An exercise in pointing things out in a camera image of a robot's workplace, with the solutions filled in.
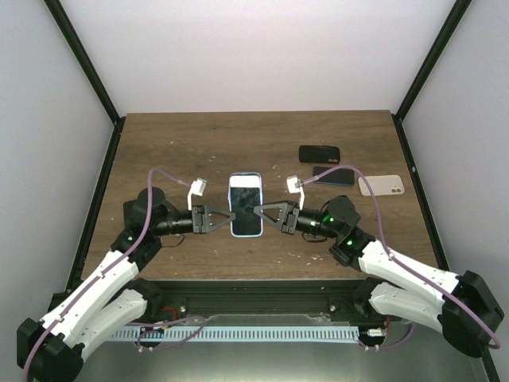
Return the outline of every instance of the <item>smartphone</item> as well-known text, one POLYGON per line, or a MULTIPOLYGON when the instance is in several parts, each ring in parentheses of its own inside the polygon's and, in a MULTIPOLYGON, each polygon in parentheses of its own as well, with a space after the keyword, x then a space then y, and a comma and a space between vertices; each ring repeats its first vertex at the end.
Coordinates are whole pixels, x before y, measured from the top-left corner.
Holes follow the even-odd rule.
MULTIPOLYGON (((382 195, 401 195, 405 192, 403 181, 399 175, 380 175, 378 177, 366 177, 375 196, 382 195)), ((369 189, 362 179, 359 179, 360 193, 369 197, 369 189)))
MULTIPOLYGON (((330 167, 315 166, 313 167, 313 176, 320 175, 330 167)), ((323 178, 318 179, 315 183, 324 185, 346 185, 353 186, 356 183, 356 175, 353 170, 339 169, 332 173, 328 173, 323 178)))
POLYGON ((340 149, 336 146, 299 146, 301 163, 339 163, 340 149))
POLYGON ((236 215, 230 223, 231 234, 237 237, 262 235, 263 222, 254 208, 262 205, 262 177, 259 173, 233 173, 228 188, 230 211, 236 215))

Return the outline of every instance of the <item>white cable tray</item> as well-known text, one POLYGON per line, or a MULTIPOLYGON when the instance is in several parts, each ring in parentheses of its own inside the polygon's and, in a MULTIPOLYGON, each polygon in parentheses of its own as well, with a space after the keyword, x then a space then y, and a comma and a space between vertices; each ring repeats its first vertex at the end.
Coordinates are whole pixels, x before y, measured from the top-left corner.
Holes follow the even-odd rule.
MULTIPOLYGON (((175 326, 160 333, 149 333, 143 341, 176 342, 195 332, 199 326, 175 326)), ((136 341, 141 328, 124 326, 110 340, 136 341)), ((325 342, 357 343, 359 328, 356 326, 205 326, 190 342, 325 342)))

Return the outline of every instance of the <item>wooden surface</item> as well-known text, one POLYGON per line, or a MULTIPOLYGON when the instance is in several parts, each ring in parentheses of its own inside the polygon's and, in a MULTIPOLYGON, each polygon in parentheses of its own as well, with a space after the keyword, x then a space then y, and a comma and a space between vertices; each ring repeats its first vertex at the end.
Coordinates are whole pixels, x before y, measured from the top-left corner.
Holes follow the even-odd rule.
MULTIPOLYGON (((424 220, 410 180, 389 111, 311 111, 246 113, 179 113, 128 115, 115 157, 103 205, 95 227, 84 275, 97 267, 122 231, 122 203, 146 187, 152 167, 189 183, 208 181, 195 204, 228 209, 231 173, 262 175, 264 202, 297 200, 286 191, 286 178, 311 177, 313 164, 298 161, 300 145, 338 146, 341 163, 365 175, 398 174, 406 191, 379 197, 388 244, 423 263, 436 266, 424 220)), ((186 208, 188 189, 156 175, 154 184, 167 199, 186 208)), ((370 197, 354 187, 308 185, 305 206, 319 209, 336 195, 346 194, 356 205, 359 226, 378 236, 370 197)), ((163 238, 163 245, 177 242, 163 238)), ((359 272, 339 266, 328 253, 332 241, 306 243, 266 226, 258 238, 235 238, 229 227, 209 235, 188 234, 178 248, 163 248, 142 271, 146 279, 331 279, 357 278, 359 272)))

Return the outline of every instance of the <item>white bracket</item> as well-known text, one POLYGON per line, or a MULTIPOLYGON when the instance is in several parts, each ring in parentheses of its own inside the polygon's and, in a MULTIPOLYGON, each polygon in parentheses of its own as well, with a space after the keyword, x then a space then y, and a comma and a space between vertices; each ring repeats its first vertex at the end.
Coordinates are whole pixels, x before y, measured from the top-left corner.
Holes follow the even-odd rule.
MULTIPOLYGON (((391 256, 396 256, 402 263, 441 286, 449 293, 452 293, 459 283, 455 273, 430 267, 392 249, 390 254, 391 256)), ((359 266, 361 271, 379 276, 398 287, 419 295, 423 300, 439 310, 444 305, 445 300, 442 293, 392 261, 379 240, 369 243, 363 249, 363 255, 359 257, 359 266)))
POLYGON ((192 195, 197 195, 198 197, 202 197, 205 191, 205 187, 207 187, 207 181, 198 177, 192 184, 191 189, 188 192, 188 210, 192 210, 192 195))
POLYGON ((101 311, 120 288, 138 274, 136 263, 130 263, 129 259, 125 258, 115 268, 103 275, 103 270, 122 255, 123 253, 120 251, 109 251, 94 272, 65 301, 42 318, 44 321, 43 327, 47 329, 55 320, 60 321, 52 329, 51 333, 55 336, 63 334, 64 343, 70 347, 74 346, 87 323, 101 311), (86 294, 78 300, 62 320, 61 313, 64 308, 69 305, 87 284, 98 276, 100 279, 87 290, 86 294))
POLYGON ((286 178, 286 185, 288 186, 289 193, 300 193, 299 196, 299 209, 304 207, 304 188, 301 185, 301 180, 297 177, 297 175, 293 175, 292 177, 286 178))
POLYGON ((84 344, 81 357, 86 361, 103 342, 119 328, 140 318, 146 309, 146 300, 136 290, 124 290, 106 305, 88 324, 76 342, 84 344))
POLYGON ((407 290, 381 283, 371 292, 369 303, 379 314, 405 318, 442 333, 442 325, 438 321, 441 309, 407 290))

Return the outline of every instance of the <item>red wire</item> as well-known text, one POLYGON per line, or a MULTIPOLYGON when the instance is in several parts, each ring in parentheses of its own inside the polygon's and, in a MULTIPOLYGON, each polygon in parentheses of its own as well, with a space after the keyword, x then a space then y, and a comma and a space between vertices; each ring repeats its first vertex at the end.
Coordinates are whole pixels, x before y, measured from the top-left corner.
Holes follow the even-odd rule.
POLYGON ((172 312, 173 313, 173 320, 177 319, 177 311, 172 308, 171 306, 165 306, 161 309, 161 312, 172 312))

